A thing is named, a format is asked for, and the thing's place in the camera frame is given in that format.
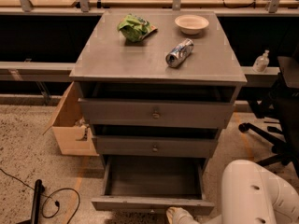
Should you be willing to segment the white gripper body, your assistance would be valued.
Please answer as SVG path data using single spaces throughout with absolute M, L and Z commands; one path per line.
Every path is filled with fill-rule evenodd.
M 172 217 L 173 224 L 200 224 L 183 208 L 175 208 Z

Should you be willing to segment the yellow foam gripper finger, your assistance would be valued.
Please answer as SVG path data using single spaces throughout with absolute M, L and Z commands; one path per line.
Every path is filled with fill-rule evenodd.
M 175 212 L 176 208 L 175 207 L 169 207 L 166 210 L 166 216 L 169 222 L 174 222 L 175 221 Z

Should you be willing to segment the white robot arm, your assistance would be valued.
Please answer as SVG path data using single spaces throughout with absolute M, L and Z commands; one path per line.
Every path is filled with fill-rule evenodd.
M 169 207 L 166 216 L 169 224 L 299 224 L 299 194 L 261 165 L 236 160 L 222 175 L 220 215 L 200 223 L 187 210 Z

